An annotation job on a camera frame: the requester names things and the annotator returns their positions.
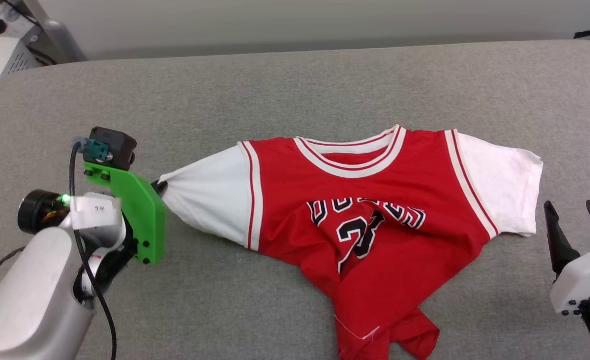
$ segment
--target basketball jersey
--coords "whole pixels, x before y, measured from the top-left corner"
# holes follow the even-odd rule
[[[457,130],[349,143],[245,141],[163,175],[198,230],[301,268],[333,301],[339,356],[418,359],[439,330],[417,307],[503,232],[536,232],[543,164]]]

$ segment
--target ventilation grille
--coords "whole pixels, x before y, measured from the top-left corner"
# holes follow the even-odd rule
[[[24,71],[24,70],[29,69],[29,67],[28,67],[29,57],[28,56],[24,57],[24,54],[25,53],[23,53],[23,52],[21,52],[20,54],[17,54],[13,64],[8,69],[8,72],[6,73],[7,75],[17,73],[18,71]]]

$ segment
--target gray wall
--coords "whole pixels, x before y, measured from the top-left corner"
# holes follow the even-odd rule
[[[27,2],[41,20],[64,23],[89,60],[572,39],[590,30],[590,0]]]

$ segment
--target striped trim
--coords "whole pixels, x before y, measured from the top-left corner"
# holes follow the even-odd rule
[[[386,169],[398,157],[404,144],[406,130],[396,125],[393,129],[363,141],[353,143],[322,143],[298,137],[293,139],[304,157],[321,170],[341,178],[365,178]],[[330,161],[321,153],[366,154],[386,148],[384,153],[363,164],[342,164]]]
[[[251,211],[248,225],[247,248],[259,251],[259,235],[262,228],[262,217],[264,213],[264,197],[262,194],[262,180],[260,177],[259,159],[250,142],[240,143],[244,148],[250,165],[250,188],[251,188]]]
[[[484,226],[485,230],[488,232],[490,239],[493,239],[500,232],[497,226],[494,224],[492,217],[489,215],[489,212],[484,207],[481,197],[478,195],[477,191],[475,191],[473,182],[471,182],[471,176],[469,176],[468,171],[466,170],[464,159],[460,153],[457,134],[457,130],[444,131],[453,170],[455,170],[455,175],[457,175],[459,186],[461,187],[462,191],[464,191],[470,207],[477,215],[477,218],[479,219],[480,223],[482,223],[482,226]]]

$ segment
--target red stripe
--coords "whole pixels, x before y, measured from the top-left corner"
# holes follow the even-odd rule
[[[354,142],[354,143],[323,143],[323,142],[318,142],[318,141],[309,140],[309,139],[307,139],[306,141],[311,144],[315,144],[315,145],[319,145],[319,146],[359,146],[359,145],[370,144],[370,143],[376,142],[376,141],[381,141],[381,139],[388,137],[389,135],[393,134],[393,132],[394,131],[387,131],[387,132],[384,132],[382,135],[375,137],[375,139],[364,140],[361,142]]]
[[[251,156],[251,152],[249,148],[247,148],[247,144],[242,142],[242,146],[244,150],[246,150],[246,155],[248,155],[248,161],[251,164],[251,223],[248,225],[248,246],[247,248],[251,249],[251,239],[253,239],[253,218],[255,217],[255,188],[253,186],[253,157]]]
[[[478,194],[475,192],[475,189],[473,188],[473,185],[471,184],[471,180],[469,180],[469,174],[466,173],[466,168],[464,167],[464,162],[462,161],[462,157],[460,155],[460,145],[457,142],[457,136],[455,136],[455,130],[451,130],[450,133],[452,134],[452,137],[453,137],[453,144],[455,144],[455,153],[457,153],[457,160],[459,160],[459,166],[461,167],[461,171],[464,174],[464,178],[466,179],[466,183],[468,184],[468,187],[470,188],[470,192],[473,193],[473,196],[475,197],[475,200],[477,201],[479,208],[484,213],[484,216],[486,217],[486,219],[488,219],[488,222],[493,226],[493,229],[495,230],[495,234],[499,235],[499,230],[497,230],[497,226],[493,223],[493,220],[491,219],[491,217],[487,213],[487,210],[484,208],[484,205],[482,205],[480,198],[478,198]]]
[[[391,154],[391,152],[393,152],[393,148],[395,148],[395,143],[398,141],[398,138],[399,137],[400,137],[400,132],[398,131],[397,134],[395,134],[395,138],[393,139],[393,142],[389,145],[388,150],[386,151],[386,153],[384,154],[384,156],[382,156],[381,159],[379,159],[378,161],[374,162],[373,164],[370,164],[370,165],[364,166],[364,167],[360,167],[360,168],[346,168],[346,167],[343,167],[343,166],[337,166],[336,164],[333,164],[333,163],[329,162],[325,157],[322,157],[322,156],[318,155],[318,153],[316,151],[313,151],[311,149],[311,147],[309,146],[309,144],[305,140],[303,140],[303,139],[302,139],[302,144],[304,144],[304,146],[308,149],[308,151],[311,154],[313,154],[316,158],[318,158],[324,164],[327,164],[327,166],[332,166],[332,167],[334,167],[336,169],[346,170],[346,171],[361,171],[361,170],[370,169],[370,168],[376,166],[377,164],[383,162],[386,158],[388,158],[389,155]]]

